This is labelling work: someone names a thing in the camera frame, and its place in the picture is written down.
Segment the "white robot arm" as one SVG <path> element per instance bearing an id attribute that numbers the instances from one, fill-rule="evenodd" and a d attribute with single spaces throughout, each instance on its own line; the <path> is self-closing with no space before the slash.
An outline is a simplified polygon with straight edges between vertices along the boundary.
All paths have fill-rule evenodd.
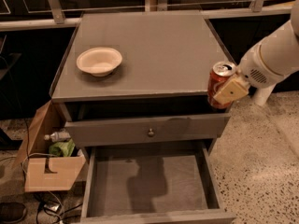
<path id="1" fill-rule="evenodd" d="M 253 101 L 264 105 L 275 86 L 299 70 L 299 0 L 295 0 L 290 19 L 249 49 L 236 72 L 221 83 L 212 95 L 211 105 L 226 108 L 249 94 L 255 87 Z"/>

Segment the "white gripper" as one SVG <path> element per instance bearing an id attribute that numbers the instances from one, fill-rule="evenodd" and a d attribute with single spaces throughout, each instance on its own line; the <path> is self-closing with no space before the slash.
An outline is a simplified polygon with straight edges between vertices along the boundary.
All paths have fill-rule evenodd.
<path id="1" fill-rule="evenodd" d="M 245 97 L 250 85 L 255 88 L 267 88 L 281 82 L 285 76 L 272 71 L 263 61 L 261 44 L 254 45 L 242 57 L 239 71 L 242 76 L 230 77 L 213 95 L 219 104 L 227 104 Z"/>

